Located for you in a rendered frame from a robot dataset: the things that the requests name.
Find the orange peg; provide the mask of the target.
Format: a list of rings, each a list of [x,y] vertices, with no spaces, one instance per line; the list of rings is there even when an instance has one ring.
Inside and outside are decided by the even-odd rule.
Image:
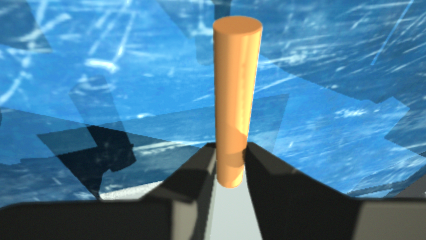
[[[242,181],[261,31],[251,17],[213,23],[216,179],[225,188]]]

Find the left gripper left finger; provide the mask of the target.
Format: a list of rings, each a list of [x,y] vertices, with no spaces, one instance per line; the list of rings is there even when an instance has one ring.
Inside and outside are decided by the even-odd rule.
[[[1,207],[0,240],[210,240],[216,184],[216,144],[208,142],[139,199]]]

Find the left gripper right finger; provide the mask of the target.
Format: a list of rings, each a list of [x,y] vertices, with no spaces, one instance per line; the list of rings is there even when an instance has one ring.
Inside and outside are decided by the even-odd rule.
[[[426,198],[349,197],[254,142],[244,164],[262,240],[426,240]]]

